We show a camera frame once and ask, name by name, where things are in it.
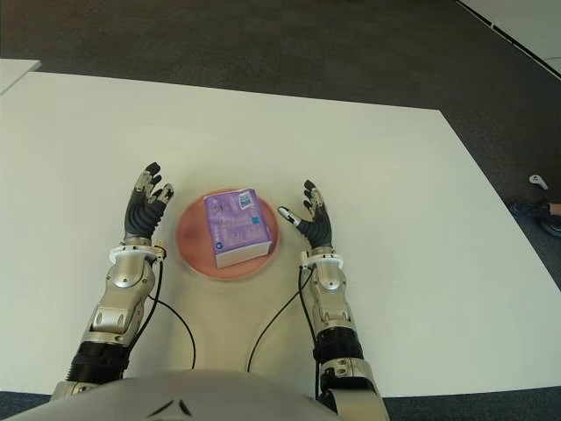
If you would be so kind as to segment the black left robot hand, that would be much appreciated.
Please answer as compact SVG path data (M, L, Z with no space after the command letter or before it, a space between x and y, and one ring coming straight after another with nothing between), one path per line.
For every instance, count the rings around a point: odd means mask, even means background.
M132 188L124 214L125 244L131 239L151 242L167 205L174 196L174 187L170 183L156 189L162 180L160 170L157 162L149 164Z

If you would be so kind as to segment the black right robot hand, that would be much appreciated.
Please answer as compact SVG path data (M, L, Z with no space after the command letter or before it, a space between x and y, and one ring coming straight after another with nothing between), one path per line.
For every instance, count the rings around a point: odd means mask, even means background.
M310 219L301 218L286 206L279 206L278 213L288 221L309 242L312 249L333 248L332 227L323 195L319 188L311 181L303 184L304 206L309 212Z

